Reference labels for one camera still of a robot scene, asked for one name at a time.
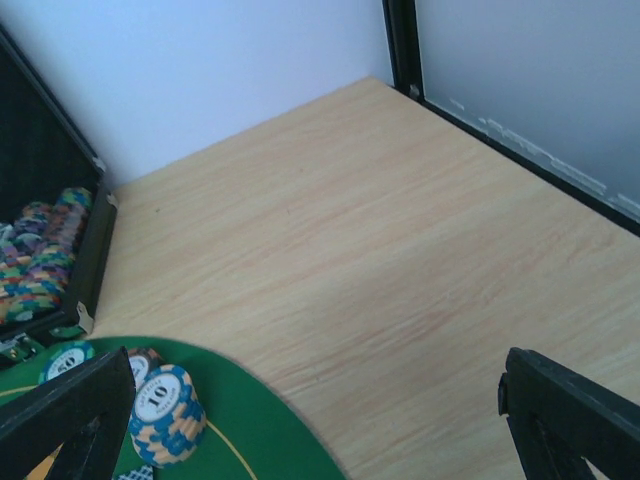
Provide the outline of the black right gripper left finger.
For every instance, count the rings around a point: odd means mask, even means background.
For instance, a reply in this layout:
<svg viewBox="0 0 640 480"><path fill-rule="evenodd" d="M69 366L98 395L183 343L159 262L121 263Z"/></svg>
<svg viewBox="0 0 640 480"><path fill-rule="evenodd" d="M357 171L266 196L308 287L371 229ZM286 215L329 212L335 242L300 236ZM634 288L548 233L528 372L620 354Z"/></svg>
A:
<svg viewBox="0 0 640 480"><path fill-rule="evenodd" d="M1 477L24 479L58 450L48 479L110 479L134 398L120 347L2 405Z"/></svg>

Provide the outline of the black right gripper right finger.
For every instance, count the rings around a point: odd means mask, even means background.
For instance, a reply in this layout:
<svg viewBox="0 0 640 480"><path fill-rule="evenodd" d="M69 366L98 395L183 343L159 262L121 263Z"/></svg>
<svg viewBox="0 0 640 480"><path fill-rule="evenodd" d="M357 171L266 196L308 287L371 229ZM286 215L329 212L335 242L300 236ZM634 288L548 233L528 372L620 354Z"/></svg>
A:
<svg viewBox="0 0 640 480"><path fill-rule="evenodd" d="M509 350L498 386L528 479L639 477L639 406L534 351Z"/></svg>

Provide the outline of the teal chip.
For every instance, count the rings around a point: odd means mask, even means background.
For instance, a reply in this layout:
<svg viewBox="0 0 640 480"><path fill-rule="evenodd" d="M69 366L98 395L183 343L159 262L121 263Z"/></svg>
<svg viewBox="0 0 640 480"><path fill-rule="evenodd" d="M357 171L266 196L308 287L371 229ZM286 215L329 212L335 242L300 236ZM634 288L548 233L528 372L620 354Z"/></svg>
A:
<svg viewBox="0 0 640 480"><path fill-rule="evenodd" d="M38 384L44 384L59 375L81 365L95 356L93 345L84 340L62 344L52 353L44 364L38 377Z"/></svg>

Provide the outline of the red chip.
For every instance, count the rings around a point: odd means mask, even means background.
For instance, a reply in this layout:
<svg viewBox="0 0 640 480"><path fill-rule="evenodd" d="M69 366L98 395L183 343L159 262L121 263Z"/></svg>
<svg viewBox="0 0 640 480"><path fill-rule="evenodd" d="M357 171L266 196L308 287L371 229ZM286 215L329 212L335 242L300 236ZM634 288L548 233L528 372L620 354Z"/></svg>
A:
<svg viewBox="0 0 640 480"><path fill-rule="evenodd" d="M128 357L136 388L139 388L146 381L153 370L164 363L160 354L150 347L129 349Z"/></svg>

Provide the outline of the grey chips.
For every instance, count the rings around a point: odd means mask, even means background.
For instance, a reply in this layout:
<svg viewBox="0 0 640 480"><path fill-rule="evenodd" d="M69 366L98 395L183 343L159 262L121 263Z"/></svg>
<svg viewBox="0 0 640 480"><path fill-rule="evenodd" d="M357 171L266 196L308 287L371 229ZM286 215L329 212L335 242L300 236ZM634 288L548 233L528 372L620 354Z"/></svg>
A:
<svg viewBox="0 0 640 480"><path fill-rule="evenodd" d="M200 445L206 413L190 374L165 364L137 391L128 431L134 451L147 464L166 468L186 461Z"/></svg>

